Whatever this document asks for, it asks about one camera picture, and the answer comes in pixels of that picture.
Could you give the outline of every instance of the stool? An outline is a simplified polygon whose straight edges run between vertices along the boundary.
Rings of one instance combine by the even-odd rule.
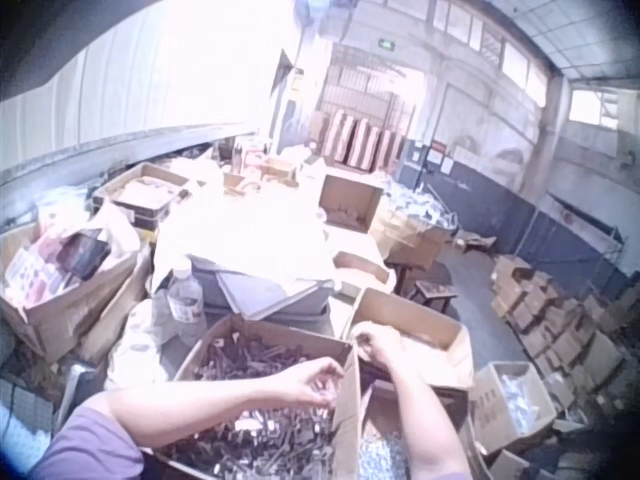
[[[458,294],[453,289],[453,287],[449,287],[446,285],[438,285],[436,283],[426,282],[424,280],[418,280],[416,282],[411,295],[409,295],[409,300],[416,300],[419,297],[424,298],[420,305],[425,307],[432,308],[431,305],[437,301],[442,300],[442,305],[440,307],[440,312],[445,313],[447,311],[447,307],[451,303],[451,300],[456,298]]]

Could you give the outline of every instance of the stacked cardboard box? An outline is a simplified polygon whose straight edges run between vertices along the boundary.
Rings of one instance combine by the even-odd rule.
[[[623,360],[607,335],[631,321],[640,289],[609,306],[593,295],[584,302],[561,299],[551,276],[516,257],[501,257],[491,278],[494,309],[513,328],[559,410],[607,383]]]

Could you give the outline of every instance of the cardboard box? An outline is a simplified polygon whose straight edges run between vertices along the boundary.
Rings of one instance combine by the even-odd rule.
[[[524,297],[524,303],[527,304],[533,315],[540,315],[550,302],[546,292],[543,292],[537,285],[532,285],[529,293]]]
[[[531,278],[531,282],[544,290],[551,284],[551,275],[541,272],[540,270],[536,270]]]
[[[451,240],[451,233],[424,219],[409,217],[389,208],[384,197],[369,229],[387,263],[417,266],[424,270],[431,267],[442,246]]]
[[[524,385],[524,400],[538,408],[535,421],[526,433],[520,433],[509,411],[507,396],[502,387],[502,376],[516,378]],[[555,420],[556,409],[542,380],[529,362],[494,362],[476,374],[475,386],[470,392],[474,403],[476,438],[487,455],[502,448],[512,452],[536,442]]]
[[[510,313],[522,302],[525,295],[520,284],[511,277],[498,277],[495,288]]]
[[[545,356],[547,357],[547,360],[549,360],[549,364],[551,365],[553,370],[558,370],[562,368],[562,360],[560,360],[560,357],[555,352],[555,350],[549,349],[545,353]]]
[[[296,179],[296,166],[292,163],[275,156],[267,157],[262,160],[258,168],[262,172],[262,176],[273,176],[288,180]]]
[[[608,309],[607,305],[599,298],[596,298],[594,295],[589,295],[583,302],[583,305],[587,313],[589,313],[603,332],[613,333],[620,328],[620,325],[616,321],[617,319],[612,315],[612,310]]]
[[[491,275],[491,280],[496,282],[500,277],[520,280],[531,275],[531,265],[519,257],[502,255],[498,258]]]
[[[9,265],[22,245],[32,244],[37,238],[35,224],[2,235],[2,265]],[[33,351],[48,363],[55,363],[91,328],[135,264],[135,254],[123,257],[109,270],[98,272],[62,295],[29,308],[18,308],[0,294],[2,316]]]
[[[559,411],[566,410],[575,402],[576,397],[573,391],[560,373],[545,377],[544,385],[547,387],[551,399],[557,402]]]
[[[609,337],[595,332],[582,365],[593,380],[594,388],[597,388],[611,376],[622,360],[622,354]]]
[[[595,383],[582,365],[576,365],[571,370],[571,379],[580,390],[591,392],[595,388]]]
[[[560,357],[562,365],[570,368],[582,352],[582,345],[573,337],[570,331],[564,332],[551,346]]]
[[[542,378],[546,378],[554,372],[554,368],[551,365],[551,361],[549,360],[547,353],[543,353],[534,360],[536,367],[538,367],[538,370],[540,371],[540,377]]]
[[[584,347],[593,338],[593,334],[596,332],[596,325],[593,319],[582,310],[575,309],[572,312],[575,315],[572,315],[573,321],[567,331]]]
[[[420,341],[423,357],[416,361],[425,367],[421,374],[428,384],[462,391],[473,386],[471,340],[464,325],[405,298],[371,288],[365,288],[356,300],[342,338],[348,340],[353,326],[367,320],[390,325]]]
[[[559,336],[569,326],[566,313],[562,308],[549,306],[544,312],[544,318],[554,335]]]
[[[622,308],[625,312],[638,312],[638,310],[640,310],[640,282],[625,290],[614,304]]]
[[[489,472],[496,480],[517,480],[527,478],[531,464],[526,460],[503,450],[491,466]]]
[[[336,409],[333,413],[333,431],[335,432],[332,441],[335,452],[333,477],[356,478],[360,440],[360,374],[358,358],[351,345],[333,338],[281,327],[268,322],[245,322],[239,315],[229,315],[214,324],[204,338],[193,347],[174,380],[193,380],[195,368],[202,365],[211,342],[216,338],[228,335],[232,330],[242,331],[247,335],[260,336],[268,346],[300,346],[307,358],[329,356],[343,366],[345,376],[338,390]],[[158,455],[158,458],[192,476],[213,478],[165,457]]]
[[[362,438],[379,438],[402,433],[398,395],[392,383],[375,380],[362,397]]]
[[[318,206],[327,222],[368,232],[384,190],[369,176],[331,169],[325,176]]]
[[[139,201],[132,198],[127,198],[126,201],[120,200],[118,195],[122,188],[131,181],[140,178],[157,179],[164,184],[173,185],[175,188],[168,191],[166,201],[161,205],[147,203],[144,195],[140,197]],[[169,215],[172,203],[188,194],[185,187],[190,182],[192,182],[190,179],[177,173],[151,163],[141,163],[122,175],[118,175],[93,193],[93,213],[97,213],[104,201],[109,200],[120,207],[133,226],[153,232],[158,229],[160,222]]]
[[[491,302],[491,307],[498,314],[498,317],[504,318],[509,313],[509,307],[502,301],[500,297],[495,297]]]
[[[537,328],[531,330],[529,333],[520,335],[520,339],[531,358],[538,357],[550,346]]]
[[[77,353],[86,362],[99,365],[120,338],[129,312],[147,292],[145,282],[151,273],[151,250],[145,245],[138,254],[133,272],[105,307],[91,330],[82,338]]]
[[[395,270],[359,255],[338,252],[333,257],[333,264],[341,285],[340,293],[348,297],[357,298],[367,287],[391,293],[396,286]]]
[[[520,302],[513,311],[513,323],[521,332],[525,331],[535,319],[536,316],[531,312],[525,302]]]
[[[544,338],[544,341],[547,342],[547,345],[551,345],[556,340],[556,338],[558,338],[558,335],[555,335],[553,333],[551,328],[549,328],[547,322],[544,320],[540,322],[540,325],[538,325],[538,330],[540,330],[542,338]]]

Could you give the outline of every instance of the metal part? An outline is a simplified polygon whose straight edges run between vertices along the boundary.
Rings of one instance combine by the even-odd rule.
[[[400,433],[393,432],[385,437],[363,440],[360,447],[360,467],[358,478],[388,478],[404,480],[408,478],[409,461]]]
[[[302,348],[267,347],[258,337],[233,332],[215,340],[199,380],[259,378],[303,360]],[[163,455],[221,478],[330,478],[331,415],[320,408],[244,412],[197,436],[163,449]]]

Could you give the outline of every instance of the white paper sheet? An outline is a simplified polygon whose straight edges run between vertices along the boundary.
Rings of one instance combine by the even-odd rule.
[[[429,154],[427,155],[427,160],[431,163],[435,163],[436,165],[440,165],[442,163],[442,157],[444,154],[433,148],[429,150]]]
[[[444,157],[442,161],[442,166],[440,167],[440,171],[445,175],[449,175],[451,173],[451,169],[453,168],[453,159],[450,157]]]

